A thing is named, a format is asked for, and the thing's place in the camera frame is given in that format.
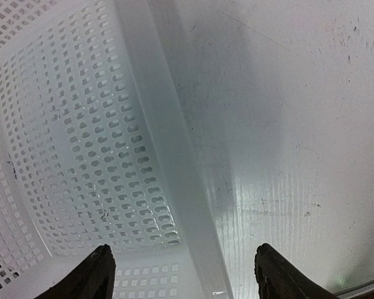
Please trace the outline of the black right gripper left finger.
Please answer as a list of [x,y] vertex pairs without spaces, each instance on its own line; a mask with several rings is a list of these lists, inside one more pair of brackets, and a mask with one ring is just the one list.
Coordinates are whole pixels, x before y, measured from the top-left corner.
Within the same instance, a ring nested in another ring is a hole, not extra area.
[[48,289],[49,298],[111,298],[116,263],[109,245],[98,246],[59,283]]

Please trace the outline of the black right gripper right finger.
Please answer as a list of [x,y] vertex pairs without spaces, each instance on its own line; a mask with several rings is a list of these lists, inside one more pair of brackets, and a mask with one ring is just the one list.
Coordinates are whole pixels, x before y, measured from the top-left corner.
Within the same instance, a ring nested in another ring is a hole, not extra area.
[[254,271],[260,298],[333,298],[268,243],[257,248]]

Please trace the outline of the white perforated plastic basket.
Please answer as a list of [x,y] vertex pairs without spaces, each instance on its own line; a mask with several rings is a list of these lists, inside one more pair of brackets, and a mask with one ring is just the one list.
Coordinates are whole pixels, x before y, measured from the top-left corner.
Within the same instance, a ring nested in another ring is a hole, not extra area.
[[97,247],[114,298],[232,298],[146,1],[0,1],[0,298]]

